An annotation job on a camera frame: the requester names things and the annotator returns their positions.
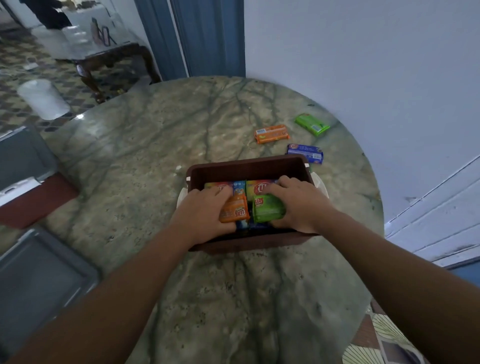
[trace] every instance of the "person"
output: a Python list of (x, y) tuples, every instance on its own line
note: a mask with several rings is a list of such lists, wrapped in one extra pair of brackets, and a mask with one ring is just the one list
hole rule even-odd
[[(477, 362), (477, 287), (336, 210), (308, 182), (282, 176), (264, 192), (280, 198), (286, 207), (285, 216), (272, 225), (323, 235), (432, 364)], [(220, 209), (231, 195), (230, 187), (188, 193), (168, 226), (137, 256), (34, 334), (9, 363), (125, 362), (170, 273), (189, 248), (235, 231), (234, 223), (218, 221)]]
[(28, 6), (47, 29), (62, 29), (72, 25), (64, 13), (56, 10), (61, 9), (63, 5), (70, 9), (74, 8), (75, 4), (72, 0), (67, 0), (65, 3), (59, 0), (20, 0), (20, 3)]

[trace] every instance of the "carved table leg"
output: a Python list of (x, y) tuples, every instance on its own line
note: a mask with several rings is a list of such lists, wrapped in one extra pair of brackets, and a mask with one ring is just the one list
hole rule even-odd
[(145, 46), (141, 46), (140, 55), (144, 59), (145, 68), (147, 69), (147, 72), (150, 78), (152, 79), (152, 83), (156, 84), (157, 82), (160, 82), (160, 76), (155, 71), (155, 67), (153, 66), (152, 55), (150, 54), (150, 51), (148, 50), (148, 48)]
[(105, 102), (106, 101), (105, 96), (96, 85), (95, 80), (93, 79), (90, 71), (86, 70), (81, 64), (77, 64), (76, 66), (77, 66), (77, 72), (80, 75), (80, 79), (83, 81), (85, 85), (88, 86), (88, 88), (90, 88), (93, 91), (95, 101), (98, 104)]

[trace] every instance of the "tiled floor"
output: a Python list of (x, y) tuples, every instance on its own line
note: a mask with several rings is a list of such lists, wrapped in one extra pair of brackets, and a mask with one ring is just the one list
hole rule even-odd
[(343, 364), (429, 364), (375, 300), (342, 360)]
[[(28, 62), (36, 62), (37, 68), (23, 69)], [(138, 80), (131, 67), (131, 59), (125, 59), (113, 68), (102, 68), (92, 72), (100, 89), (109, 97), (126, 92)], [(16, 90), (22, 83), (46, 78), (58, 89), (70, 104), (71, 112), (55, 120), (42, 120), (28, 104), (18, 96)], [(21, 29), (1, 34), (0, 41), (0, 133), (29, 121), (41, 134), (54, 132), (65, 122), (96, 106), (90, 89), (77, 75), (75, 66), (68, 62), (57, 62), (36, 43), (35, 38)]]

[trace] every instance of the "green soap package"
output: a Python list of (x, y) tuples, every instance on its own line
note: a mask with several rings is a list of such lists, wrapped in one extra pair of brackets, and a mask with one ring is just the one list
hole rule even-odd
[(256, 223), (277, 220), (285, 216), (285, 206), (272, 194), (255, 196), (253, 199), (253, 221)]
[(324, 125), (318, 120), (314, 118), (310, 114), (300, 114), (295, 118), (295, 123), (300, 125), (302, 128), (307, 129), (315, 136), (319, 136), (325, 130), (330, 129), (329, 125)]

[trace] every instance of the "table top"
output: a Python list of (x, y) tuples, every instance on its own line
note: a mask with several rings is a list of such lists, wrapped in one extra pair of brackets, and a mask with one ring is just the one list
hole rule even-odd
[[(308, 112), (331, 126), (318, 138), (293, 121)], [(253, 131), (285, 124), (291, 139), (258, 145)], [(281, 155), (320, 146), (333, 204), (383, 234), (373, 171), (348, 130), (312, 100), (238, 77), (162, 82), (118, 96), (62, 126), (47, 143), (81, 195), (43, 225), (101, 267), (121, 265), (169, 221), (190, 165)], [(18, 232), (0, 228), (0, 252)], [(210, 256), (188, 253), (129, 363), (334, 362), (370, 295), (324, 238)]]

